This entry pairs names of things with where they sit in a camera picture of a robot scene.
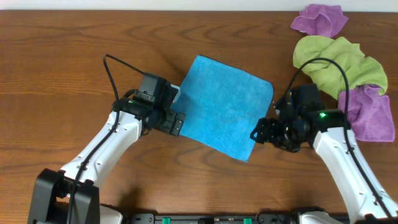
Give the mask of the blue microfibre cloth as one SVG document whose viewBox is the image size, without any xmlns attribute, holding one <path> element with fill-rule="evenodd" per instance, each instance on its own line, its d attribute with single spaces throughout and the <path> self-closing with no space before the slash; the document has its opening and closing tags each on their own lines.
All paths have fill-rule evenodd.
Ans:
<svg viewBox="0 0 398 224">
<path fill-rule="evenodd" d="M 233 159 L 248 161 L 255 145 L 250 133 L 266 116 L 274 88 L 248 72 L 197 56 L 172 108 L 185 113 L 182 136 Z"/>
</svg>

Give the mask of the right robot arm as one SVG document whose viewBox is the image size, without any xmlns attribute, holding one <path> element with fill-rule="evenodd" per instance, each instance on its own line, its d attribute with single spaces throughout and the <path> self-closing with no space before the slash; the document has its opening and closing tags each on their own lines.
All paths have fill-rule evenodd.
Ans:
<svg viewBox="0 0 398 224">
<path fill-rule="evenodd" d="M 277 118 L 261 118 L 250 134 L 255 142 L 296 153 L 303 143 L 321 157 L 343 201 L 351 223 L 397 223 L 397 203 L 378 182 L 340 110 L 319 101 L 277 102 Z"/>
</svg>

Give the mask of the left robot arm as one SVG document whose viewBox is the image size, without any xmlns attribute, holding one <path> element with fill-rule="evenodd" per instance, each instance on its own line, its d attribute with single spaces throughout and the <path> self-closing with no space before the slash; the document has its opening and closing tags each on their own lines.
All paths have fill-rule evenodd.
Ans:
<svg viewBox="0 0 398 224">
<path fill-rule="evenodd" d="M 99 133 L 59 171 L 36 178 L 29 223 L 123 223 L 124 215 L 100 203 L 100 187 L 124 152 L 151 129 L 178 136 L 185 115 L 171 110 L 178 93 L 130 90 L 116 100 Z"/>
</svg>

